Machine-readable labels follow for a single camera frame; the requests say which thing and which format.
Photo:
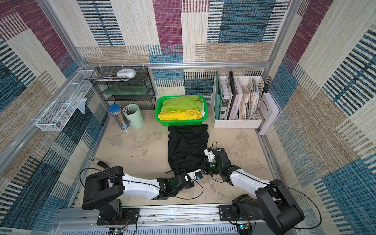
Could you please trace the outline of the black shorts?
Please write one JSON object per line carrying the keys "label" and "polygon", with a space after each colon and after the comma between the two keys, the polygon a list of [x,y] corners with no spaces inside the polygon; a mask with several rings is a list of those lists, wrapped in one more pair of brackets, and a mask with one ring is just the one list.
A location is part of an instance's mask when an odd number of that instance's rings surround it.
{"label": "black shorts", "polygon": [[208,125],[170,126],[168,130],[168,163],[174,175],[200,169],[207,159]]}

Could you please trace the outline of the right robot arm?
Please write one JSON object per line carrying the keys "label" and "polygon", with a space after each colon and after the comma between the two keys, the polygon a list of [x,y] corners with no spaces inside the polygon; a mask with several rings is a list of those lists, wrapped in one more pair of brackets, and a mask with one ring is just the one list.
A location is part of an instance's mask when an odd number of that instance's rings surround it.
{"label": "right robot arm", "polygon": [[281,180],[257,178],[233,165],[223,148],[206,149],[203,169],[206,174],[219,175],[223,182],[241,188],[245,194],[232,201],[231,208],[222,214],[231,222],[263,220],[276,235],[283,235],[305,218],[305,215]]}

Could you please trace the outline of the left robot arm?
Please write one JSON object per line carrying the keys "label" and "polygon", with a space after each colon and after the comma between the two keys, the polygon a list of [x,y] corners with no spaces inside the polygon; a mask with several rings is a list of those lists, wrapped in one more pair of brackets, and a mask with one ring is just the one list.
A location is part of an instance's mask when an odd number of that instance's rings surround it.
{"label": "left robot arm", "polygon": [[119,219],[122,195],[140,196],[150,200],[178,198],[178,193],[189,189],[194,182],[203,178],[200,170],[183,173],[172,178],[142,179],[123,172],[123,167],[115,166],[99,170],[86,177],[82,208],[99,210],[106,220]]}

